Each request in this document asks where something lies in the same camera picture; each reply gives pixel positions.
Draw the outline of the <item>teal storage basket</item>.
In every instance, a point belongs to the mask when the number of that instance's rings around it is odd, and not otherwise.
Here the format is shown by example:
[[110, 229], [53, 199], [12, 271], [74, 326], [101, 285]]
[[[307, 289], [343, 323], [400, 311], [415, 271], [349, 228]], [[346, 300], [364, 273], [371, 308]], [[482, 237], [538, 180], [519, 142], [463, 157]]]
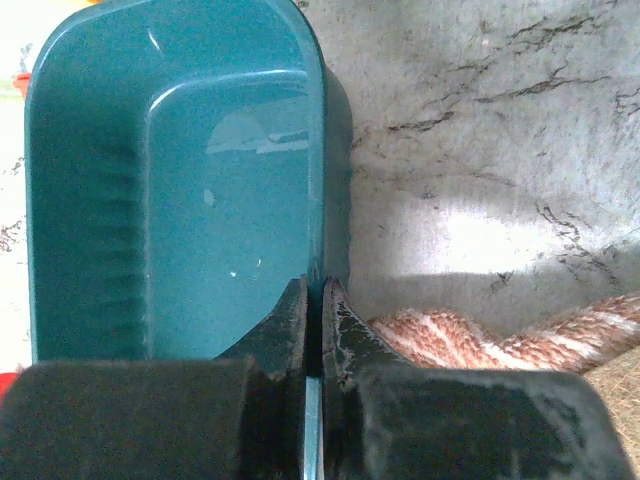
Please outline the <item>teal storage basket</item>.
[[352, 110], [293, 1], [105, 1], [25, 109], [34, 361], [293, 361], [323, 477], [325, 281], [349, 278]]

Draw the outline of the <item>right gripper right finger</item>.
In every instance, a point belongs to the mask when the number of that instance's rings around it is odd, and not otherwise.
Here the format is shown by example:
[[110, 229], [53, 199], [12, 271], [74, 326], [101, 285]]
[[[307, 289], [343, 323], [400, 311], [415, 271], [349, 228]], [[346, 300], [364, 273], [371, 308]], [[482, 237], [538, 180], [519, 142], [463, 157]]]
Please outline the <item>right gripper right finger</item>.
[[588, 375], [635, 347], [635, 298], [510, 337], [449, 310], [371, 320], [329, 278], [323, 306], [328, 479], [631, 479]]

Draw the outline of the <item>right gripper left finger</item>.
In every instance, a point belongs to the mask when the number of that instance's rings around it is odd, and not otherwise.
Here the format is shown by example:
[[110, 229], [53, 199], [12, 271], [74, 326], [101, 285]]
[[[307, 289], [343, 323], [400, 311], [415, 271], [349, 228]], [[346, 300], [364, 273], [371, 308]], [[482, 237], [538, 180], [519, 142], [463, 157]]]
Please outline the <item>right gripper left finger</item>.
[[308, 288], [208, 360], [49, 361], [1, 406], [5, 479], [299, 479]]

